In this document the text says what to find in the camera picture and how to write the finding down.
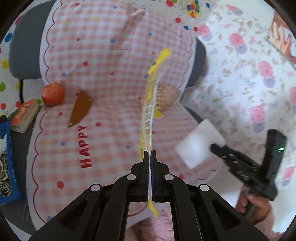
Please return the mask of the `right hand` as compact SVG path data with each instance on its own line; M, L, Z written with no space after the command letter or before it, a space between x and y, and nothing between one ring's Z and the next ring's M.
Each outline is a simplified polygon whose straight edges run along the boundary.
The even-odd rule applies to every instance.
M256 206L255 212L248 219L254 225L263 221L271 211L269 199L253 193L246 195L246 187L243 186L235 209L239 213L244 214L246 213L248 203L252 203Z

